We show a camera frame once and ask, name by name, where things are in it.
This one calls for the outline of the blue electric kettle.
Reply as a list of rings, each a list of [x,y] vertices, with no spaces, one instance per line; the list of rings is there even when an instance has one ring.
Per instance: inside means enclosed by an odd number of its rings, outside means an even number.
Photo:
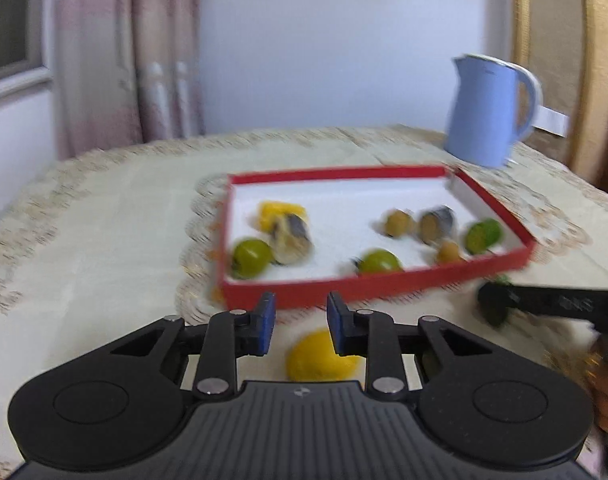
[[[480,54],[453,60],[459,86],[446,129],[445,151],[486,168],[505,166],[542,105],[538,79],[526,68]]]

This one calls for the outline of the brown longan front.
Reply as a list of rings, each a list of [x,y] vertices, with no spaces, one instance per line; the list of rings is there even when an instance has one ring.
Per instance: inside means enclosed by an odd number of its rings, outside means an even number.
[[[435,255],[436,264],[450,264],[464,261],[459,245],[454,240],[443,240]]]

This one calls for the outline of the white wall switch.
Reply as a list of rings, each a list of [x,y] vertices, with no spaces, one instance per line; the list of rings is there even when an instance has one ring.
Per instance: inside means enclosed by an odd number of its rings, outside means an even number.
[[[550,133],[559,138],[565,138],[569,130],[568,115],[557,112],[552,108],[540,105],[534,118],[533,127]]]

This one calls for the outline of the brown longan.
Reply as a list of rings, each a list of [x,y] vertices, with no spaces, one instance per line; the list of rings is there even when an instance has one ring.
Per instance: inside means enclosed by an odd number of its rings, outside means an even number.
[[[435,255],[436,264],[450,264],[464,261],[459,245],[454,240],[443,240]]]
[[[386,236],[392,238],[412,235],[415,233],[415,219],[409,212],[395,209],[386,216],[383,232]]]

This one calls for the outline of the green round fruit left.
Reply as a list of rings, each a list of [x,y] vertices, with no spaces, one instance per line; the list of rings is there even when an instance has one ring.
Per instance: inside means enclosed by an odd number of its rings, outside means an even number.
[[[240,240],[231,252],[230,272],[239,280],[250,280],[264,273],[273,261],[270,245],[260,238]]]

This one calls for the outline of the gold framed headboard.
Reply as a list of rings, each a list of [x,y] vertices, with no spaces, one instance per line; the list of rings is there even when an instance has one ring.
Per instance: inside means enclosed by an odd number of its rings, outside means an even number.
[[[512,0],[512,58],[539,79],[563,134],[526,144],[608,192],[608,0]]]

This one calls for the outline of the pink floral curtain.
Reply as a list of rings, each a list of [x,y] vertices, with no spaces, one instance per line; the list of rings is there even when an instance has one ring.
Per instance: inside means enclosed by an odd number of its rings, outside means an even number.
[[[199,0],[54,0],[65,154],[203,133],[198,28]]]

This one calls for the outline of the red shallow box tray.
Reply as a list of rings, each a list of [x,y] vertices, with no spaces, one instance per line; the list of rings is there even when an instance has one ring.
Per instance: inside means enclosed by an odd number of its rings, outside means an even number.
[[[230,273],[233,247],[261,237],[258,206],[266,200],[298,204],[307,212],[313,251],[294,266],[271,266],[258,278]],[[474,223],[493,218],[504,238],[484,255],[464,255],[457,264],[436,264],[435,250],[415,236],[389,238],[385,216],[404,210],[415,218],[436,207],[453,209],[461,242]],[[249,308],[263,292],[277,296],[280,309],[316,307],[336,290],[347,301],[386,298],[462,283],[521,269],[536,246],[522,222],[468,172],[448,166],[336,167],[232,174],[221,206],[216,264],[217,287],[230,309]],[[386,249],[403,271],[358,274],[355,261]]]

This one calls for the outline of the window with white frame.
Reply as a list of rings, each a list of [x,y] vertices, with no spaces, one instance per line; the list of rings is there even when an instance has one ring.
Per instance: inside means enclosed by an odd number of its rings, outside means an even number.
[[[50,80],[44,0],[0,0],[0,100]]]

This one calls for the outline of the yellow fruit piece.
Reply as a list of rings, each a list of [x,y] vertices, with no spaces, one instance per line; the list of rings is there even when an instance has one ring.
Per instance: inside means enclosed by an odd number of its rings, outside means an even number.
[[[276,218],[283,214],[295,214],[303,220],[307,219],[306,209],[298,204],[275,202],[266,200],[258,206],[258,227],[261,232],[269,232],[275,223]]]
[[[293,344],[285,358],[291,382],[343,382],[352,380],[361,367],[360,356],[339,356],[327,328],[314,330]]]

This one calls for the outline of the brown longan back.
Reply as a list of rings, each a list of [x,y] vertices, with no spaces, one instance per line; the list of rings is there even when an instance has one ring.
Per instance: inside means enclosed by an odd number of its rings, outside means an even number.
[[[386,236],[392,238],[412,235],[415,233],[415,219],[409,212],[395,209],[386,216],[383,232]]]

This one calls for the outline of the green round fruit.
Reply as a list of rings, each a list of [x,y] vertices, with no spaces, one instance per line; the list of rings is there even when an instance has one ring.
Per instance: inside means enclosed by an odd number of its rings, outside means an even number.
[[[273,261],[270,245],[260,238],[240,240],[231,252],[230,272],[239,280],[250,280],[264,273]]]
[[[372,249],[355,261],[358,274],[381,274],[403,271],[399,259],[386,249]]]

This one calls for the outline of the green cut cucumber chunk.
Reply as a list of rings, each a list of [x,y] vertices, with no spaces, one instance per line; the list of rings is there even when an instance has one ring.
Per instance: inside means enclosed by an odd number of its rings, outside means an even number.
[[[464,237],[464,248],[470,255],[479,255],[499,244],[504,238],[504,229],[498,220],[488,218],[470,226]]]

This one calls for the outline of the eggplant half cut piece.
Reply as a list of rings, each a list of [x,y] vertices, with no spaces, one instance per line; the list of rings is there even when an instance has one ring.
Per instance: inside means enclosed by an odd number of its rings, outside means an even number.
[[[307,222],[298,214],[278,214],[270,231],[270,247],[281,266],[306,260],[313,251]]]

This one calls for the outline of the green avocado half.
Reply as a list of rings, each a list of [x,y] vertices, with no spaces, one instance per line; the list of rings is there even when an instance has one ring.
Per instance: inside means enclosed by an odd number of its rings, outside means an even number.
[[[500,274],[481,284],[476,293],[478,311],[483,320],[494,328],[502,327],[507,322],[512,307],[507,299],[493,292],[493,285],[511,285],[508,275]]]

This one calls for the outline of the cream embroidered tablecloth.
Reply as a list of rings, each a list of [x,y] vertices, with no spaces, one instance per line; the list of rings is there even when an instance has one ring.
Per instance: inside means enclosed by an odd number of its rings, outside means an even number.
[[[0,479],[21,462],[6,410],[28,379],[166,314],[207,321],[220,295],[209,265],[226,174],[308,167],[457,165],[443,135],[403,126],[256,130],[164,141],[59,162],[0,219]],[[510,281],[608,288],[608,195],[524,144],[508,167],[467,172],[540,244]],[[415,324],[435,314],[534,361],[570,371],[594,339],[587,324],[515,321],[492,330],[476,283],[363,304]],[[571,372],[581,377],[580,369]]]

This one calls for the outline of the green round fruit front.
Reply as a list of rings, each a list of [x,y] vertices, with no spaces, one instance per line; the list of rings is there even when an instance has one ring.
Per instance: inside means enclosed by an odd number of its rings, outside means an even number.
[[[399,259],[386,249],[372,249],[355,261],[358,274],[381,274],[403,271]]]

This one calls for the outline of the dark eggplant slice right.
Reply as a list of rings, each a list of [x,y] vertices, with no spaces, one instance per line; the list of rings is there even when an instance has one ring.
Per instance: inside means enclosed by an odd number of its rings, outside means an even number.
[[[456,217],[447,206],[426,211],[418,223],[418,237],[426,245],[433,245],[456,232]]]

